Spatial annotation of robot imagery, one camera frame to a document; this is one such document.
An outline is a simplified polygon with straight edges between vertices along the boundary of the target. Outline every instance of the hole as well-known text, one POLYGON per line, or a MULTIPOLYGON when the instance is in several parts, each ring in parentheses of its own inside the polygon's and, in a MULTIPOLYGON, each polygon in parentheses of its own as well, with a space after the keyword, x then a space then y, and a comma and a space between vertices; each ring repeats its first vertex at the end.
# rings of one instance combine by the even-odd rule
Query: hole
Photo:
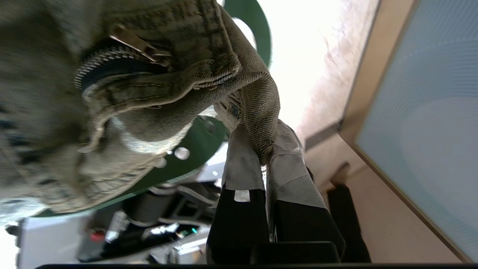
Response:
POLYGON ((211 121, 205 122, 204 126, 206 127, 206 132, 208 132, 210 135, 214 134, 214 132, 216 131, 216 126, 211 121))
POLYGON ((43 180, 42 182, 38 183, 38 185, 43 186, 43 185, 47 185, 47 184, 50 184, 50 183, 53 183, 53 182, 55 182, 55 180, 47 179, 47 180, 43 180))
POLYGON ((163 167, 166 167, 167 164, 168 164, 168 161, 166 161, 165 158, 161 158, 161 159, 154 165, 154 167, 156 167, 156 168, 163 168, 163 167))
POLYGON ((187 160, 191 153, 189 152, 189 149, 185 147, 179 147, 174 151, 174 156, 180 160, 187 160))

